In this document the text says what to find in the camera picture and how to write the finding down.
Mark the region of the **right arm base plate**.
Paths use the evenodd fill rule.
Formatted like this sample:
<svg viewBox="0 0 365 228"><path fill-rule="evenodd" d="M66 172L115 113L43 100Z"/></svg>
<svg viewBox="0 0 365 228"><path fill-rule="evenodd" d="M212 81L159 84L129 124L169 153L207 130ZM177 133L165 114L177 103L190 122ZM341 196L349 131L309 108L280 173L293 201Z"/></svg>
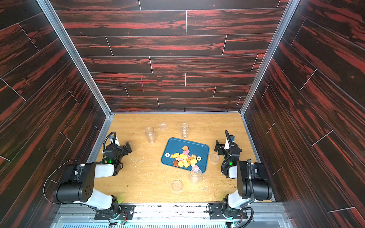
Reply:
<svg viewBox="0 0 365 228"><path fill-rule="evenodd" d="M209 213L210 219L215 220L248 218L246 212L239 209L232 209L223 203L208 203L206 211Z"/></svg>

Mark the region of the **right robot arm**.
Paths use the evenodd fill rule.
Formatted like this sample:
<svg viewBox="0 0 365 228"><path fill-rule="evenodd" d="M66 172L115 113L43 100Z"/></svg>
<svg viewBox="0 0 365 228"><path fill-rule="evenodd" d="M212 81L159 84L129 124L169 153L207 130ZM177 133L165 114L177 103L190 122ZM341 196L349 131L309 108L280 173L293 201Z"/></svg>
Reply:
<svg viewBox="0 0 365 228"><path fill-rule="evenodd" d="M251 159L240 161L242 149L235 143L235 137L225 131L226 142L216 141L214 151L222 155L221 174L237 180L237 190L223 198L221 203L210 203L207 212L210 219L236 220L227 222L229 228L244 228L252 220L254 210L250 206L256 201L272 198L273 190L263 163Z"/></svg>

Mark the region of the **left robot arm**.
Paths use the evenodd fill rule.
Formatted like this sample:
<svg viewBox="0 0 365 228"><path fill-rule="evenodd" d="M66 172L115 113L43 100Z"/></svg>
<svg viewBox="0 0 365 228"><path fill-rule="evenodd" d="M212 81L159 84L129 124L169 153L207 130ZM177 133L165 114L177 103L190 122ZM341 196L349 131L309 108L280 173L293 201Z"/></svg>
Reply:
<svg viewBox="0 0 365 228"><path fill-rule="evenodd" d="M96 220L107 220L109 225L113 225L112 220L131 220L133 209L123 211L116 196L104 194L94 187L96 179L117 176L124 166L122 158L131 152L129 142L121 146L117 133L109 133L102 144L101 161L68 165L53 192L54 200L46 196L46 185L43 185L43 197L54 205L85 205L96 213Z"/></svg>

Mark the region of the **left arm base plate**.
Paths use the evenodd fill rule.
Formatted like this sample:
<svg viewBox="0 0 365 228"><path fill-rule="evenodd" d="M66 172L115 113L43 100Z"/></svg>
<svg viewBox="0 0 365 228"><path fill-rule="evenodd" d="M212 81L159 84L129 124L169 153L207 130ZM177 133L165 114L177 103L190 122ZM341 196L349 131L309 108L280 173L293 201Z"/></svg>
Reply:
<svg viewBox="0 0 365 228"><path fill-rule="evenodd" d="M96 210L94 220L132 220L135 212L135 205L133 204L119 204L116 210Z"/></svg>

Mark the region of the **clear jar with cookies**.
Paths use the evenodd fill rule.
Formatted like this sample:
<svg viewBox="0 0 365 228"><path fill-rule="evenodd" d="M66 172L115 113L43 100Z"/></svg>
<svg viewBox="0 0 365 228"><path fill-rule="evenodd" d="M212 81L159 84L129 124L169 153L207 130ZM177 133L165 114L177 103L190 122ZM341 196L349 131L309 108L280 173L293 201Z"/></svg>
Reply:
<svg viewBox="0 0 365 228"><path fill-rule="evenodd" d="M180 125L180 131L181 131L181 136L183 139L186 139L189 137L189 124L188 123L182 123Z"/></svg>

